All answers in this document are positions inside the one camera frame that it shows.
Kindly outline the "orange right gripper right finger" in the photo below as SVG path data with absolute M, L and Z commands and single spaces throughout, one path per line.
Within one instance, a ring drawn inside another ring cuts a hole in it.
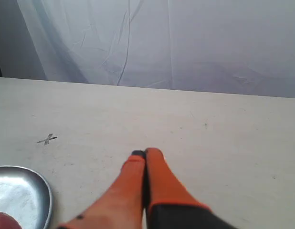
M 149 185 L 149 229 L 233 229 L 205 204 L 197 201 L 175 177 L 162 152 L 146 149 Z

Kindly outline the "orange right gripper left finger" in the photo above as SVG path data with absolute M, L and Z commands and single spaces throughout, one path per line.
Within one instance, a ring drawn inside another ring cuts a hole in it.
M 133 151 L 107 191 L 89 208 L 58 228 L 141 229 L 145 156 L 144 151 Z

